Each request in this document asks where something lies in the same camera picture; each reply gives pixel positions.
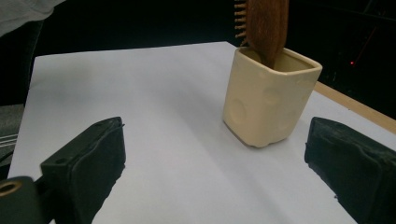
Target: gray floor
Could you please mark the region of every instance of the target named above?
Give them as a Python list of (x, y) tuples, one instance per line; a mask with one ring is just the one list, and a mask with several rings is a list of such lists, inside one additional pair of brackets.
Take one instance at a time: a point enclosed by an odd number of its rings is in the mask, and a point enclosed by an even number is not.
[(21, 126), (23, 109), (23, 105), (0, 106), (0, 180), (7, 177)]

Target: cream ceramic holder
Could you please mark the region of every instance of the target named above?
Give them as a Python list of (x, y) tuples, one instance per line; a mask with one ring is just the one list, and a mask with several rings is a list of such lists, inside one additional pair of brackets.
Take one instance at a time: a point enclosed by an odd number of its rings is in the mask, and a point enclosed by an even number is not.
[(259, 61), (250, 48), (235, 51), (223, 119), (245, 144), (265, 147), (291, 134), (322, 66), (289, 49), (283, 49), (275, 69)]

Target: brush bristle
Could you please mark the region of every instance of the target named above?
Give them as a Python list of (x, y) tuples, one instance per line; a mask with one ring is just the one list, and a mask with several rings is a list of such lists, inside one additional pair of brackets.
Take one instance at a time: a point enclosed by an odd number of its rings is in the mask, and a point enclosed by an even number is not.
[(245, 0), (235, 0), (235, 2), (244, 2), (244, 3), (238, 3), (234, 5), (234, 8), (236, 9), (234, 15), (235, 15), (235, 30), (242, 30), (241, 33), (236, 35), (235, 37), (244, 37), (245, 39), (242, 41), (241, 46), (246, 45), (248, 42), (246, 40), (246, 15), (247, 15), (247, 2)]

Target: brown brush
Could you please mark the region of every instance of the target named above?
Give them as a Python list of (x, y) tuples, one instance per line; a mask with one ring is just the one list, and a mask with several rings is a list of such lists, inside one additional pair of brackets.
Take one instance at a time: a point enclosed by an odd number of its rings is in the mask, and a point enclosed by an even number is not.
[(244, 37), (261, 57), (262, 64), (274, 68), (276, 57), (286, 44), (289, 0), (235, 0), (236, 37)]

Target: white sleeve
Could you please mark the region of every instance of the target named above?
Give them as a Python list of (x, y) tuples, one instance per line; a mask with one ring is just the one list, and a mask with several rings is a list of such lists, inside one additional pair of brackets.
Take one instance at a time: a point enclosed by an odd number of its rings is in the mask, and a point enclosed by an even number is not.
[(46, 19), (64, 0), (0, 0), (0, 36), (28, 21)]

